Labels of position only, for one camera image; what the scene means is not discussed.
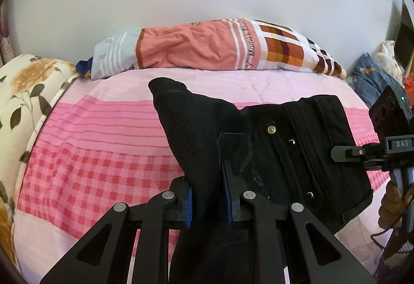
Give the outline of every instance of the black garment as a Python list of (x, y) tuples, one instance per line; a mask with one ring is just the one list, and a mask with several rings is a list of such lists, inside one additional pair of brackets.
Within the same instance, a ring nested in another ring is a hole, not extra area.
[(271, 202), (303, 203), (332, 233), (371, 203), (364, 166), (330, 157), (335, 145), (355, 145), (336, 96), (238, 110), (168, 78), (152, 80), (149, 88), (171, 150), (193, 187), (194, 224), (180, 234), (171, 283), (247, 281), (246, 235), (217, 225), (220, 161), (229, 160), (233, 174)]

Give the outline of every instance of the bed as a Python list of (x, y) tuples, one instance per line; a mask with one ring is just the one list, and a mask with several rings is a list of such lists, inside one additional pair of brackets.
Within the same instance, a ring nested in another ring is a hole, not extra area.
[[(345, 108), (357, 145), (378, 141), (368, 109), (353, 90), (337, 77), (315, 72), (150, 68), (92, 81), (78, 78), (73, 65), (64, 61), (31, 55), (13, 61), (14, 66), (1, 69), (0, 76), (12, 72), (0, 88), (11, 96), (7, 103), (16, 104), (7, 116), (3, 108), (0, 119), (3, 131), (10, 126), (11, 134), (21, 131), (20, 137), (26, 139), (16, 146), (21, 152), (8, 154), (13, 163), (18, 158), (19, 166), (12, 191), (13, 182), (7, 183), (9, 196), (4, 203), (13, 219), (9, 224), (12, 253), (28, 283), (39, 283), (114, 203), (147, 202), (182, 175), (152, 104), (147, 85), (153, 78), (181, 81), (192, 92), (225, 99), (238, 108), (334, 94)], [(35, 63), (42, 63), (36, 64), (41, 66), (37, 75), (38, 79), (47, 76), (45, 81), (14, 79), (16, 72)], [(16, 94), (16, 89), (23, 88), (28, 90)], [(16, 95), (25, 102), (13, 97)], [(29, 100), (32, 113), (28, 112)], [(17, 122), (13, 109), (19, 105)], [(35, 130), (28, 131), (32, 123)], [(374, 190), (372, 204), (336, 236), (373, 273), (381, 250), (370, 235), (381, 231), (378, 209), (388, 174), (376, 171), (368, 175)], [(169, 258), (177, 236), (177, 232), (170, 233)], [(385, 245), (387, 238), (384, 235), (378, 240)]]

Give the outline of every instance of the metal snap button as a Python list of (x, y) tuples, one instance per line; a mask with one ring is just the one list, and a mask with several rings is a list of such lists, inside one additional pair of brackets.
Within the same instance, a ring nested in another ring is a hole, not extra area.
[(272, 126), (269, 126), (268, 127), (268, 132), (270, 134), (275, 134), (276, 133), (276, 127), (274, 127), (273, 125)]

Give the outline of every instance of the silver button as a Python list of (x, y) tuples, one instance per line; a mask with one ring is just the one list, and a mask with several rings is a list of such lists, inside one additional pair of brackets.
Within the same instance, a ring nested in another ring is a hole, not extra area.
[(256, 193), (252, 192), (251, 190), (248, 190), (246, 192), (243, 193), (243, 196), (245, 197), (245, 199), (254, 199), (256, 197)]
[(127, 205), (125, 203), (118, 202), (118, 203), (115, 203), (115, 205), (113, 206), (113, 210), (115, 210), (116, 212), (123, 212), (126, 207)]
[(162, 193), (162, 197), (166, 200), (172, 199), (175, 196), (174, 192), (167, 190), (166, 192)]
[(275, 134), (276, 133), (276, 127), (274, 127), (273, 125), (272, 126), (269, 126), (268, 127), (268, 132), (270, 134)]
[(302, 212), (302, 211), (303, 211), (304, 207), (303, 207), (303, 205), (301, 205), (300, 203), (294, 203), (294, 204), (292, 205), (292, 209), (293, 209), (295, 212), (300, 213), (300, 212)]

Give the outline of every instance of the floral fabric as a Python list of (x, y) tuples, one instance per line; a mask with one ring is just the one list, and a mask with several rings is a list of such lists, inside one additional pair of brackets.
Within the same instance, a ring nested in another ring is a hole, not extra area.
[(13, 215), (37, 134), (78, 77), (71, 62), (21, 55), (0, 68), (0, 244), (15, 262)]

